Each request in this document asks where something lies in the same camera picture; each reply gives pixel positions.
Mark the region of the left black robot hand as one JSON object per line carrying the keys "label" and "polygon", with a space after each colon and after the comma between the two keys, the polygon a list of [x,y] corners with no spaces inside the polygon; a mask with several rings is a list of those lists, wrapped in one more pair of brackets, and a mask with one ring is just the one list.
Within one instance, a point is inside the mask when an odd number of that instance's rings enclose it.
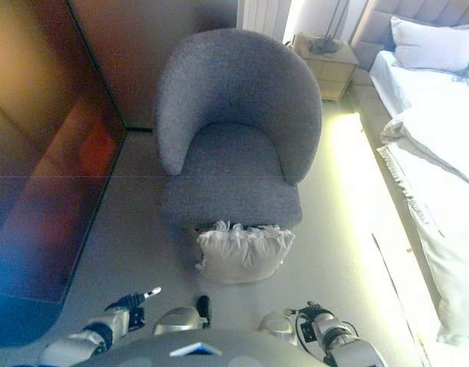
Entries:
{"label": "left black robot hand", "polygon": [[134,308],[138,308],[145,300],[159,294],[162,291],[162,287],[154,287],[152,290],[144,292],[144,293],[133,293],[126,296],[121,297],[116,302],[109,304],[105,311],[111,310],[116,307],[123,307],[128,310],[133,310]]}

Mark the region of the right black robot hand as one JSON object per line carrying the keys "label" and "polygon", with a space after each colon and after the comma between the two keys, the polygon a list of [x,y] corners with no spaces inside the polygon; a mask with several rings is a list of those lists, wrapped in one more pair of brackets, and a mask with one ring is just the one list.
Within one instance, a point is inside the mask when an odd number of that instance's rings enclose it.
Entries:
{"label": "right black robot hand", "polygon": [[334,315],[330,310],[313,301],[308,301],[307,305],[301,309],[291,309],[289,313],[294,314],[297,317],[302,317],[309,322],[312,322],[317,316],[321,314],[329,314],[331,316]]}

